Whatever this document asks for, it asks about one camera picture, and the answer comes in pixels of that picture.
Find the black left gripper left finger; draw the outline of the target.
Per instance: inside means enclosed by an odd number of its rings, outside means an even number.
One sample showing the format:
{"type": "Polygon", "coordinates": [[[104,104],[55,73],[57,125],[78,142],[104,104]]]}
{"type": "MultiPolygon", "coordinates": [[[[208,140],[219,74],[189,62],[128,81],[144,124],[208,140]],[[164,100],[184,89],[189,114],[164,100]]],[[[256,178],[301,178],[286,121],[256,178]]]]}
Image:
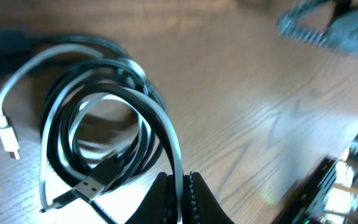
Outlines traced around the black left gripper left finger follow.
{"type": "Polygon", "coordinates": [[[175,222],[173,176],[161,172],[126,224],[170,224],[175,222]]]}

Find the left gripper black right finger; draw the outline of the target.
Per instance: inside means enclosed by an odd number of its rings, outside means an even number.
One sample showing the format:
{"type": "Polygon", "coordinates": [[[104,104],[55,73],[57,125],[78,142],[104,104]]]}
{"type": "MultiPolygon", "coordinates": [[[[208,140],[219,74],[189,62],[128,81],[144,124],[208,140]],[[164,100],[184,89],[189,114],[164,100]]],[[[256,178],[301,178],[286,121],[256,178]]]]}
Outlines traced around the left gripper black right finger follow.
{"type": "Polygon", "coordinates": [[[234,224],[225,214],[199,172],[184,176],[183,224],[234,224]]]}

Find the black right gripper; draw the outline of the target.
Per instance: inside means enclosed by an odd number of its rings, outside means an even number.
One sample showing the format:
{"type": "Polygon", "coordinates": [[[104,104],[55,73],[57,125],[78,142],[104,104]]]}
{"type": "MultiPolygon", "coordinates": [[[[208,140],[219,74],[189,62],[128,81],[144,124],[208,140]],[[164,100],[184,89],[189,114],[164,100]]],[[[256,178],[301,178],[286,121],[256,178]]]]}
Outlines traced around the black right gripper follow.
{"type": "Polygon", "coordinates": [[[351,0],[336,1],[333,19],[326,32],[299,25],[300,18],[327,2],[309,0],[295,4],[280,14],[277,30],[290,40],[318,47],[332,46],[358,56],[358,3],[351,0]]]}

